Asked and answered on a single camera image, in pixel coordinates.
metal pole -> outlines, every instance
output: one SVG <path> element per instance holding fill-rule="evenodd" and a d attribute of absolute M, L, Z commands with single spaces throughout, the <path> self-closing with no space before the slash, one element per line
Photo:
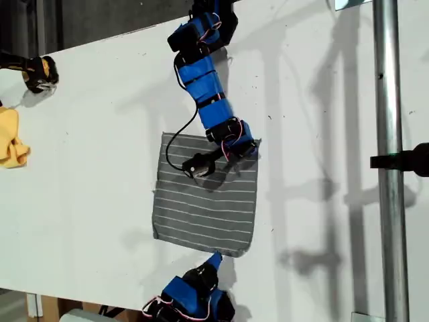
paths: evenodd
<path fill-rule="evenodd" d="M 46 54 L 44 0 L 36 1 L 36 19 L 37 19 L 37 31 L 38 31 L 38 56 L 42 56 Z"/>
<path fill-rule="evenodd" d="M 378 154 L 402 151 L 397 0 L 373 0 Z M 408 322 L 404 176 L 379 170 L 386 322 Z"/>

red and white wire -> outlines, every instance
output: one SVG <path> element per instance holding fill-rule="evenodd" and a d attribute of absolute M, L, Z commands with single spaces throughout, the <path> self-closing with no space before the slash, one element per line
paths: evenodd
<path fill-rule="evenodd" d="M 214 12 L 213 13 L 215 16 L 217 16 L 218 17 L 218 19 L 219 19 L 219 21 L 218 22 L 216 22 L 209 30 L 207 30 L 205 33 L 204 33 L 204 35 L 202 35 L 201 36 L 201 38 L 200 38 L 200 42 L 203 42 L 203 40 L 205 39 L 205 37 L 207 37 L 207 35 L 208 35 L 208 33 L 209 32 L 211 32 L 212 30 L 217 30 L 217 29 L 219 29 L 220 28 L 220 26 L 222 25 L 222 21 L 221 21 L 221 19 L 220 19 L 220 17 Z"/>
<path fill-rule="evenodd" d="M 219 15 L 217 13 L 213 13 L 215 16 L 217 16 L 217 19 L 219 19 L 219 21 L 221 20 L 221 17 L 219 17 Z"/>
<path fill-rule="evenodd" d="M 147 307 L 149 307 L 153 302 L 155 302 L 155 301 L 157 301 L 158 303 L 159 302 L 162 302 L 162 303 L 164 303 L 164 304 L 167 304 L 167 305 L 171 305 L 172 303 L 173 303 L 173 300 L 171 300 L 170 302 L 167 302 L 167 301 L 164 301 L 163 299 L 161 299 L 160 297 L 154 297 L 152 300 L 150 300 L 149 302 L 147 302 L 142 308 L 141 308 L 141 312 L 143 313 L 143 316 L 144 317 L 147 317 L 148 319 L 152 319 L 153 318 L 153 316 L 152 315 L 150 315 L 150 314 L 147 314 L 146 312 L 145 312 L 145 309 L 147 308 Z M 179 313 L 182 317 L 184 317 L 185 319 L 187 319 L 187 320 L 189 320 L 189 321 L 193 321 L 193 322 L 203 322 L 203 321 L 206 321 L 207 319 L 208 319 L 208 317 L 210 317 L 210 302 L 212 301 L 212 298 L 210 297 L 209 299 L 208 299 L 208 305 L 207 305 L 207 316 L 206 317 L 204 317 L 204 318 L 201 318 L 201 319 L 199 319 L 199 318 L 197 318 L 197 317 L 190 317 L 190 316 L 188 316 L 188 315 L 186 315 L 186 314 L 184 314 L 184 313 L 182 313 L 180 310 L 178 310 L 178 309 L 176 309 L 175 307 L 174 307 L 174 310 L 177 312 L 177 313 Z"/>
<path fill-rule="evenodd" d="M 152 300 L 150 300 L 149 302 L 147 302 L 146 304 L 144 304 L 144 306 L 141 308 L 141 312 L 143 313 L 143 315 L 144 315 L 145 317 L 149 318 L 149 319 L 151 319 L 151 318 L 152 318 L 152 315 L 147 314 L 147 313 L 145 312 L 145 309 L 146 309 L 147 307 L 149 307 L 149 306 L 150 306 L 153 302 L 155 302 L 155 301 L 157 301 L 158 303 L 159 303 L 159 302 L 162 302 L 162 303 L 167 304 L 167 305 L 171 305 L 171 304 L 173 303 L 173 300 L 171 300 L 170 302 L 167 302 L 167 301 L 164 301 L 163 299 L 161 299 L 160 297 L 154 297 Z"/>
<path fill-rule="evenodd" d="M 240 135 L 239 135 L 239 137 L 234 141 L 234 143 L 232 143 L 231 145 L 229 145 L 229 146 L 233 146 L 234 144 L 236 144 L 239 140 L 240 140 L 240 138 L 241 138 L 241 136 L 243 135 L 243 124 L 241 124 L 241 120 L 237 117 L 237 120 L 238 120 L 238 122 L 239 122 L 239 124 L 240 124 Z M 221 142 L 221 148 L 222 148 L 222 152 L 223 152 L 223 155 L 225 156 L 225 159 L 227 159 L 227 162 L 229 162 L 229 152 L 228 153 L 226 153 L 225 152 L 225 147 L 224 147 L 224 143 L 225 143 L 225 141 L 223 140 L 222 142 Z"/>

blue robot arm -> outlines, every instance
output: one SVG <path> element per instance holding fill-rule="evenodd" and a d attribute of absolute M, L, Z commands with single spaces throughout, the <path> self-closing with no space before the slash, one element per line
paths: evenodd
<path fill-rule="evenodd" d="M 222 255 L 215 253 L 203 265 L 176 276 L 143 314 L 155 322 L 232 321 L 235 310 L 228 294 L 217 288 Z"/>
<path fill-rule="evenodd" d="M 206 130 L 207 140 L 218 144 L 219 148 L 208 154 L 196 154 L 183 163 L 182 169 L 168 160 L 177 170 L 188 176 L 207 176 L 215 171 L 215 160 L 221 156 L 238 160 L 257 153 L 249 125 L 235 117 L 231 105 L 225 97 L 222 84 L 215 70 L 211 52 L 226 46 L 238 24 L 232 10 L 231 0 L 196 1 L 192 6 L 193 17 L 181 25 L 169 38 L 171 49 L 178 52 L 174 59 L 174 69 L 178 80 L 196 104 L 201 122 Z"/>

gray cloth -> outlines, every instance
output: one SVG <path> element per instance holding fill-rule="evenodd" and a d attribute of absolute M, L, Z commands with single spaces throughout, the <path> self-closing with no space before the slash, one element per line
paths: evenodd
<path fill-rule="evenodd" d="M 222 157 L 214 174 L 191 179 L 167 163 L 165 151 L 172 135 L 162 134 L 152 213 L 154 238 L 232 257 L 243 255 L 255 224 L 257 156 L 234 166 L 227 166 Z M 181 168 L 195 153 L 216 148 L 204 137 L 179 135 L 168 156 Z"/>

white table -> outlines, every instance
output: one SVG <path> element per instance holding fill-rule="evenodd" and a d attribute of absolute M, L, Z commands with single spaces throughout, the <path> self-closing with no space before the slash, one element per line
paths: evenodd
<path fill-rule="evenodd" d="M 405 148 L 429 136 L 428 9 L 400 3 Z M 369 169 L 372 8 L 244 0 L 236 12 L 231 59 L 219 71 L 236 115 L 262 139 L 253 243 L 221 268 L 237 321 L 383 316 L 377 171 Z M 0 170 L 0 287 L 139 309 L 208 258 L 152 238 L 161 133 L 194 111 L 166 41 L 181 21 L 53 54 L 60 85 L 44 100 L 21 100 L 19 73 L 1 71 L 1 100 L 22 101 L 19 133 L 32 154 L 25 168 Z M 204 131 L 196 120 L 186 133 Z M 427 320 L 428 183 L 406 174 L 418 191 L 407 210 L 415 322 Z"/>

